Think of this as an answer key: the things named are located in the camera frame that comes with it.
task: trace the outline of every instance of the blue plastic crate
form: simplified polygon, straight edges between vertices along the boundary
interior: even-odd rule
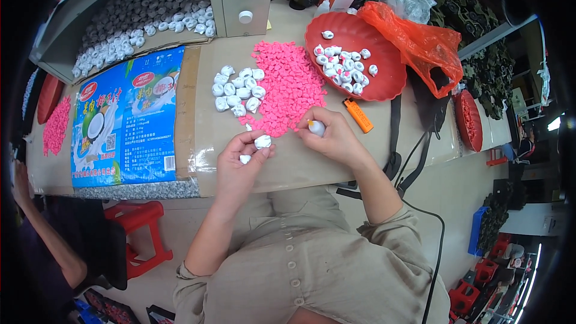
[[[470,243],[468,244],[468,254],[481,257],[482,249],[476,250],[478,245],[478,238],[480,237],[480,225],[482,224],[482,216],[488,210],[487,206],[481,206],[480,209],[474,213],[472,219],[472,233],[470,234]]]

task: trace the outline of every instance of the work table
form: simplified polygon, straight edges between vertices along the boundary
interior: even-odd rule
[[[178,81],[175,121],[175,154],[177,176],[180,180],[152,184],[121,184],[105,187],[73,188],[70,175],[70,137],[76,95],[80,85],[66,86],[62,96],[71,97],[71,112],[66,138],[58,155],[43,155],[43,125],[34,119],[32,133],[28,137],[26,162],[29,178],[36,194],[63,195],[101,199],[175,199],[211,196],[215,192],[215,158],[225,143],[237,133],[246,130],[229,112],[214,109],[211,93],[212,78],[224,65],[233,65],[237,71],[244,67],[256,68],[250,56],[254,45],[267,42],[292,42],[304,45],[306,25],[312,20],[315,8],[294,11],[285,0],[274,0],[270,5],[272,29],[266,35],[250,37],[218,38],[204,45],[189,45],[184,61],[195,60],[192,69]],[[344,96],[330,85],[325,85],[328,95],[324,97],[330,110],[344,114],[354,133],[384,167],[390,148],[390,101],[360,102],[364,113],[374,124],[374,129],[364,134],[346,112],[342,104]],[[487,118],[479,106],[482,118],[483,150],[510,141],[510,131],[505,120]],[[472,152],[463,148],[459,138],[453,104],[448,104],[448,114],[440,132],[430,142],[426,165],[447,162]],[[423,129],[416,110],[414,93],[407,83],[402,92],[400,133],[397,150],[405,160],[418,142]],[[255,184],[255,191],[276,191],[305,186],[332,184],[353,179],[349,170],[319,153],[303,146],[292,131],[272,141],[277,145],[277,156],[263,168]],[[408,162],[406,170],[414,169],[420,159],[417,149]]]

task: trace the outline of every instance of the floor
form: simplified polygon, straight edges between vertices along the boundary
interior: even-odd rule
[[[476,262],[467,254],[473,213],[492,191],[493,180],[505,178],[507,166],[486,166],[488,152],[461,157],[450,162],[424,168],[407,191],[404,199],[426,211],[438,213],[446,223],[442,262],[439,274],[447,288],[455,287],[458,279]],[[362,202],[334,194],[352,228],[366,219]],[[182,263],[188,246],[202,219],[212,204],[211,198],[162,201],[165,213],[160,220],[160,231],[165,246],[174,253],[174,259],[164,262],[146,274],[131,279],[126,291],[99,289],[105,296],[130,306],[140,322],[148,322],[146,307],[156,305],[174,311],[172,290],[176,283],[175,269]],[[426,258],[436,264],[441,224],[435,217],[416,213],[420,222],[422,246]],[[130,241],[142,258],[153,255],[146,251],[152,243],[145,231]]]

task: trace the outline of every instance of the orange plastic bag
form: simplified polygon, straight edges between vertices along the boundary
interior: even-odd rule
[[[462,79],[462,64],[458,59],[458,44],[462,36],[459,32],[401,19],[389,6],[376,1],[367,1],[357,15],[400,50],[402,63],[420,75],[436,98],[447,96]],[[440,90],[430,77],[430,69],[434,67],[442,68],[450,78],[450,83]]]

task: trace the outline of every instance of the table surface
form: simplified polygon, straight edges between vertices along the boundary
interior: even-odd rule
[[[42,133],[44,125],[39,125],[35,120],[29,136],[26,162],[30,168],[29,178],[35,193],[123,200],[194,198],[213,195],[215,171],[210,168],[215,166],[215,157],[234,134],[245,130],[232,115],[226,115],[230,113],[219,113],[213,110],[213,98],[209,103],[206,102],[205,99],[212,96],[210,87],[214,73],[227,64],[237,68],[241,68],[243,65],[255,68],[255,60],[250,57],[250,53],[254,49],[254,44],[262,40],[267,42],[294,41],[296,45],[304,45],[304,32],[306,25],[312,20],[314,10],[315,8],[308,8],[304,11],[294,11],[287,5],[287,1],[274,0],[270,5],[269,16],[272,29],[266,35],[218,38],[210,44],[201,45],[200,69],[196,88],[194,123],[196,139],[194,146],[196,161],[203,160],[208,169],[197,168],[194,176],[175,182],[72,188],[70,152],[67,148],[70,147],[73,110],[80,86],[66,86],[62,96],[71,96],[71,115],[69,115],[66,138],[60,153],[58,155],[49,153],[48,157],[43,155]],[[361,108],[374,124],[374,129],[364,134],[342,105],[344,96],[329,85],[325,88],[328,91],[328,95],[325,96],[326,108],[344,114],[358,139],[367,147],[378,164],[383,167],[389,157],[390,101],[360,103]],[[482,150],[488,150],[509,142],[511,135],[508,121],[496,121],[486,117],[482,105],[478,101],[476,104],[483,126]],[[448,104],[447,112],[446,120],[440,131],[440,140],[434,137],[430,142],[426,159],[427,166],[473,154],[472,151],[462,145],[452,102]],[[422,133],[423,129],[418,117],[414,93],[410,83],[407,83],[402,92],[400,134],[397,146],[402,158],[407,158]],[[353,179],[352,174],[346,168],[304,147],[292,131],[275,139],[274,143],[279,148],[275,164],[263,170],[259,177],[261,180],[258,180],[255,186],[255,191],[301,188]],[[205,157],[199,158],[200,154],[205,155]],[[408,162],[406,170],[414,169],[417,166],[420,154],[421,149],[417,149]]]

